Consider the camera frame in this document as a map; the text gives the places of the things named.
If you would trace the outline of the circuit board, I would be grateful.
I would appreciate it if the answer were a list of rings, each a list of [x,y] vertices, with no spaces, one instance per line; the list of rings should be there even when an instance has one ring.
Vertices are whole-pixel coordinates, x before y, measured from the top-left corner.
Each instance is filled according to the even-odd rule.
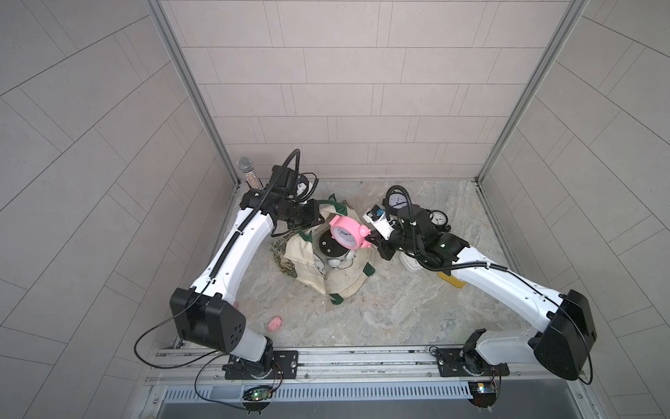
[[[248,412],[261,412],[270,405],[274,390],[270,386],[246,389],[242,396],[244,408]]]
[[[498,398],[498,389],[493,382],[468,382],[471,398],[469,402],[476,408],[492,408]]]

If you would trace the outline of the black twin bell alarm clock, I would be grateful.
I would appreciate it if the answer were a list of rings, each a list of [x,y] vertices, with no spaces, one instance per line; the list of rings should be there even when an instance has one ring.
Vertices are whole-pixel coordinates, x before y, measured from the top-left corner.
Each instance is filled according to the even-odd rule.
[[[398,212],[408,207],[408,193],[398,188],[391,188],[382,201],[387,214],[396,216]]]

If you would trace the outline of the white twin bell alarm clock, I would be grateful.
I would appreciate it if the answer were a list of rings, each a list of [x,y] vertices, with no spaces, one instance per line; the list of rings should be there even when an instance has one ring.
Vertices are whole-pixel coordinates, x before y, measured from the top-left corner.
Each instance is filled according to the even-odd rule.
[[[337,270],[352,267],[356,255],[356,251],[345,248],[329,230],[325,230],[319,237],[319,251],[326,258],[327,265]]]

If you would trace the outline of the left circuit board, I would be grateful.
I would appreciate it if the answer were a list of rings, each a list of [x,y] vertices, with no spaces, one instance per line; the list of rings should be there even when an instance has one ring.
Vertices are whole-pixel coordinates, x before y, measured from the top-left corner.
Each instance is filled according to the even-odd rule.
[[[242,396],[244,408],[248,412],[261,412],[270,405],[274,390],[270,386],[246,389]]]

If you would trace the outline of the small black alarm clock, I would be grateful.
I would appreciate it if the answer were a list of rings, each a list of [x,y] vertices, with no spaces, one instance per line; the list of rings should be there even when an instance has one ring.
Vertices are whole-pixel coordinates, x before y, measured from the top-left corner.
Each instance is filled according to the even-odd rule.
[[[450,231],[448,216],[443,211],[429,211],[431,223],[440,231]]]

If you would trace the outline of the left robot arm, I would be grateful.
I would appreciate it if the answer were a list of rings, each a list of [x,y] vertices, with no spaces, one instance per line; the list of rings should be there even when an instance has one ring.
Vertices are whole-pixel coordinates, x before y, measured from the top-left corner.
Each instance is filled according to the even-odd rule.
[[[255,377],[270,373],[274,363],[271,339],[249,329],[234,303],[256,251],[278,221],[286,223],[289,231],[325,222],[319,203],[312,198],[317,184],[301,183],[294,193],[276,187],[252,189],[243,195],[233,230],[213,260],[190,288],[176,289],[169,300],[182,340],[234,356]]]

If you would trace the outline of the white rounded square alarm clock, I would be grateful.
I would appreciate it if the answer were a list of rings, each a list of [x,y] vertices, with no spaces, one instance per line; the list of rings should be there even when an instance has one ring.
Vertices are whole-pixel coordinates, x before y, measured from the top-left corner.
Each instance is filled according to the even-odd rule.
[[[402,253],[400,255],[400,260],[408,272],[420,272],[421,270],[423,270],[423,267],[415,258],[412,258],[411,256],[408,256],[405,253]]]

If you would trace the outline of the right circuit board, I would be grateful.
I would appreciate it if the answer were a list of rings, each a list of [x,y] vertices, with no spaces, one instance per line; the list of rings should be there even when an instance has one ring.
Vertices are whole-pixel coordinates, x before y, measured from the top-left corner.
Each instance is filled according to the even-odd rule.
[[[471,398],[469,402],[476,408],[492,408],[498,398],[498,389],[493,382],[468,382]]]

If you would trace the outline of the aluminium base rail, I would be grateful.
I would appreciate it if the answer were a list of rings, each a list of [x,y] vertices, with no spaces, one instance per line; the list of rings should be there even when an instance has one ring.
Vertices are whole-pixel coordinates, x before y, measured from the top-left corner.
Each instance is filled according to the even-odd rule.
[[[242,405],[246,389],[270,386],[270,403],[469,400],[468,382],[493,382],[498,396],[516,384],[577,389],[534,364],[486,366],[470,375],[455,347],[303,347],[279,349],[270,373],[255,377],[239,360],[203,348],[161,350],[144,380],[153,403],[209,400]]]

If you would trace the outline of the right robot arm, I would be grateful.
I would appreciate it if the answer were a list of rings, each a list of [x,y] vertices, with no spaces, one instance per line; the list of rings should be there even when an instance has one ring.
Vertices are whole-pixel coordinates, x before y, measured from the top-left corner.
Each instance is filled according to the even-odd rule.
[[[382,256],[402,251],[432,272],[475,286],[521,316],[528,329],[476,334],[475,353],[486,363],[537,363],[567,381],[591,368],[598,335],[591,305],[582,293],[560,293],[525,279],[450,232],[423,237],[418,225],[400,221],[389,233],[369,237]]]

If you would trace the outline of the yellow square alarm clock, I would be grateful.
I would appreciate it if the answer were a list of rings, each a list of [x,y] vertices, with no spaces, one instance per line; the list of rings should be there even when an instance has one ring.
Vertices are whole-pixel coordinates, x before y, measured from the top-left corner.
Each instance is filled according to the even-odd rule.
[[[439,272],[438,277],[440,279],[442,279],[443,281],[445,281],[446,283],[448,283],[451,286],[453,286],[455,288],[458,288],[458,289],[462,289],[462,288],[464,288],[464,286],[467,285],[466,282],[461,281],[460,279],[457,279],[456,277],[454,277],[452,275],[446,274],[445,272]]]

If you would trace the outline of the pink twin bell alarm clock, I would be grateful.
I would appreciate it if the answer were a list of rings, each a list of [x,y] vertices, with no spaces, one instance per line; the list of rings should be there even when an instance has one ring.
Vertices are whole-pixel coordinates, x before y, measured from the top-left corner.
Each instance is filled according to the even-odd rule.
[[[330,232],[337,243],[349,250],[370,248],[366,240],[371,230],[348,216],[335,216],[330,222]]]

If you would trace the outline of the canvas tote bag green handles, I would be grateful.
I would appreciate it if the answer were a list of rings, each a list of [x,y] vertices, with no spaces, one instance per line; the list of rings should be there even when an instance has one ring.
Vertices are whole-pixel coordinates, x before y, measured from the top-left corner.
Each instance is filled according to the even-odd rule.
[[[335,216],[360,217],[347,201],[334,195],[320,202],[322,225],[286,234],[270,244],[270,253],[280,271],[331,298],[334,305],[354,296],[375,274],[376,251],[349,250],[331,234],[329,222]]]

